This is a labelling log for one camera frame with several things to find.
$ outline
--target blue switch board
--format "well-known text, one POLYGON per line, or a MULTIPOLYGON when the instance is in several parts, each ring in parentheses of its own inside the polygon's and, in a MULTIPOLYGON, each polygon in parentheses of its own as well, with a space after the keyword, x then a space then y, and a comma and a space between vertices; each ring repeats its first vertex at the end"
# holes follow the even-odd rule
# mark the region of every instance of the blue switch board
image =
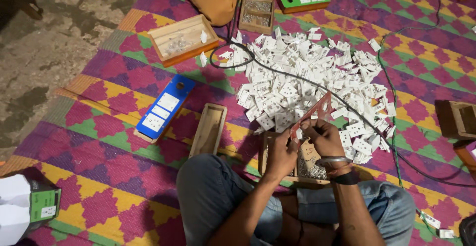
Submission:
POLYGON ((195 82, 193 80, 182 75, 175 75, 140 119, 136 129, 151 139, 158 138, 185 102, 194 86, 195 82))

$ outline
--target man's left hand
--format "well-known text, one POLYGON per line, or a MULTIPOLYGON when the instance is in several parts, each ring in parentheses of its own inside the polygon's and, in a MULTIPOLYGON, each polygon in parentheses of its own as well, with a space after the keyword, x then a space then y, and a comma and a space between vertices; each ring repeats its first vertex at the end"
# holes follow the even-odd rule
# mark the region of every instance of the man's left hand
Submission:
POLYGON ((272 180, 281 181, 285 176, 289 175, 296 167, 298 160, 299 140, 297 138, 289 142, 289 128, 284 130, 269 145, 268 159, 266 161, 266 171, 263 177, 272 180))

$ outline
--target hand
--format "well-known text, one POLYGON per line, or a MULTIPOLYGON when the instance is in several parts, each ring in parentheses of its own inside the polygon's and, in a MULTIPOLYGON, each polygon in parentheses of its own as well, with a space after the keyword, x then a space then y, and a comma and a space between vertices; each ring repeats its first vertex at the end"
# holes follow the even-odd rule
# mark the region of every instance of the hand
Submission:
POLYGON ((280 182, 285 176, 289 175, 296 167, 298 161, 299 140, 295 138, 289 142, 289 128, 284 130, 269 145, 268 159, 266 161, 266 170, 263 177, 271 178, 280 182))
POLYGON ((345 156, 340 140, 339 129, 322 119, 305 120, 301 129, 310 137, 318 154, 322 157, 345 156))

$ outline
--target metal bangle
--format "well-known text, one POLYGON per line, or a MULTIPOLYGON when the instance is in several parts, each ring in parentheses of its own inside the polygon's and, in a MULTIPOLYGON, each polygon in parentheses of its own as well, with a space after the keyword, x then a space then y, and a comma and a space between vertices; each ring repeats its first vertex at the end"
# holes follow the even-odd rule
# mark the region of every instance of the metal bangle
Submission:
POLYGON ((346 162, 352 162, 351 159, 346 158, 346 157, 329 157, 329 158, 320 158, 316 161, 316 165, 322 166, 325 163, 328 162, 336 162, 336 161, 346 161, 346 162))

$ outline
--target concrete floor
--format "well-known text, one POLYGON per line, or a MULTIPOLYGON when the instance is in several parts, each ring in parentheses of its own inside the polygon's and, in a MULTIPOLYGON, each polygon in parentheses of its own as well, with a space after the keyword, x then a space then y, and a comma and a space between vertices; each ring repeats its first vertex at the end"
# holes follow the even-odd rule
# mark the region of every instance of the concrete floor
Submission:
POLYGON ((36 21, 0 11, 0 163, 45 115, 136 0, 36 0, 36 21))

